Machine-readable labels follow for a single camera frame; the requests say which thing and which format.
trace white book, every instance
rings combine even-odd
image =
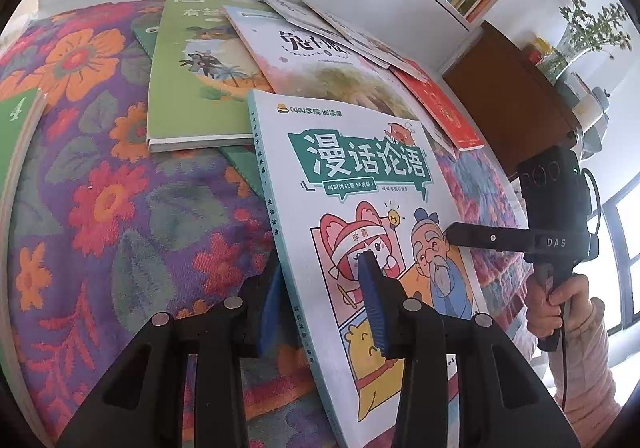
[[[411,76],[414,76],[415,79],[427,81],[428,78],[426,78],[420,70],[415,68],[411,63],[408,63],[405,58],[400,56],[387,44],[381,42],[373,34],[362,28],[354,26],[342,18],[337,17],[335,14],[331,14],[324,9],[311,5],[307,1],[305,1],[305,3],[351,43],[364,46],[373,56],[383,60],[389,65],[393,65],[395,68],[403,70]]]
[[[367,60],[375,63],[383,68],[388,68],[389,64],[383,60],[373,56],[364,46],[359,44],[353,44],[345,39],[337,30],[331,25],[319,17],[309,7],[290,2],[289,0],[264,0],[269,7],[282,16],[287,22],[303,28],[312,33],[324,36],[328,40],[334,43],[347,47],[354,52],[357,52],[361,56],[364,56]]]
[[[357,256],[372,251],[386,276],[441,313],[469,319],[485,311],[468,249],[443,235],[460,219],[456,203],[415,121],[257,90],[249,113],[271,230],[322,404],[339,445],[362,448],[396,421],[404,361],[386,361],[374,347]],[[449,356],[448,377],[455,371]]]

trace wooden cabinet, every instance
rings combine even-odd
[[[545,76],[488,22],[443,74],[510,179],[521,161],[582,132]]]

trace potted plant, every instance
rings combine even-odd
[[[609,45],[631,50],[631,36],[622,30],[622,22],[628,19],[622,5],[610,3],[593,15],[585,11],[585,0],[571,2],[571,6],[560,8],[560,14],[567,21],[560,42],[538,65],[552,84],[587,52],[599,52]]]

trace human hand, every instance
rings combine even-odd
[[[567,333],[585,323],[593,311],[593,304],[589,300],[589,279],[583,274],[574,275],[547,298],[545,288],[539,284],[536,276],[529,276],[525,298],[529,332],[538,338],[551,336],[555,329],[562,326],[560,304],[569,300],[571,309],[565,323]]]

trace red book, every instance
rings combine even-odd
[[[412,60],[407,60],[407,62],[429,78],[428,74],[417,63],[412,62]],[[469,121],[466,120],[460,110],[456,108],[434,81],[427,79],[426,82],[422,82],[394,66],[391,69],[437,121],[456,148],[459,150],[475,150],[484,146],[484,141],[469,124]]]

